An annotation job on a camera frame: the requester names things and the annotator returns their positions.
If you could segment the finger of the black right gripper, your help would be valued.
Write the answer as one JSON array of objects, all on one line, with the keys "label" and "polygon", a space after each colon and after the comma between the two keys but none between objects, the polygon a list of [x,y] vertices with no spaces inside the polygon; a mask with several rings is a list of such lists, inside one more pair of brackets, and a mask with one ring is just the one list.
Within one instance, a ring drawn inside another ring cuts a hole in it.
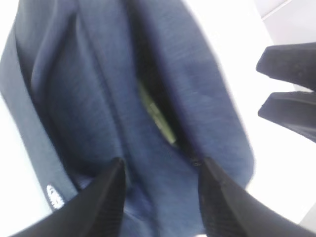
[{"label": "finger of the black right gripper", "polygon": [[272,79],[316,89],[316,43],[272,45],[266,47],[256,71]]},{"label": "finger of the black right gripper", "polygon": [[314,92],[274,92],[259,109],[258,116],[316,141]]}]

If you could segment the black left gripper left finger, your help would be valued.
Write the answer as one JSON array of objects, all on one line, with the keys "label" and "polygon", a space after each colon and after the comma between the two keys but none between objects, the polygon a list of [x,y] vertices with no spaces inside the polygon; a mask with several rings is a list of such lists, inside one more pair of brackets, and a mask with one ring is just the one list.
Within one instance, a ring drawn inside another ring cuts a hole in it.
[{"label": "black left gripper left finger", "polygon": [[126,197],[124,161],[115,158],[62,208],[17,237],[118,237]]}]

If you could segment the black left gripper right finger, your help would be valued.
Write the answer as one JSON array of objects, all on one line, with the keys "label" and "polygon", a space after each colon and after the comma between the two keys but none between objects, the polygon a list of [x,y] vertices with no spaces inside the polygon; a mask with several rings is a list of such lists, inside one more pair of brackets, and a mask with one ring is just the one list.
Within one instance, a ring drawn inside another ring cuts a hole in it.
[{"label": "black left gripper right finger", "polygon": [[315,236],[263,205],[211,158],[200,166],[198,195],[208,237]]}]

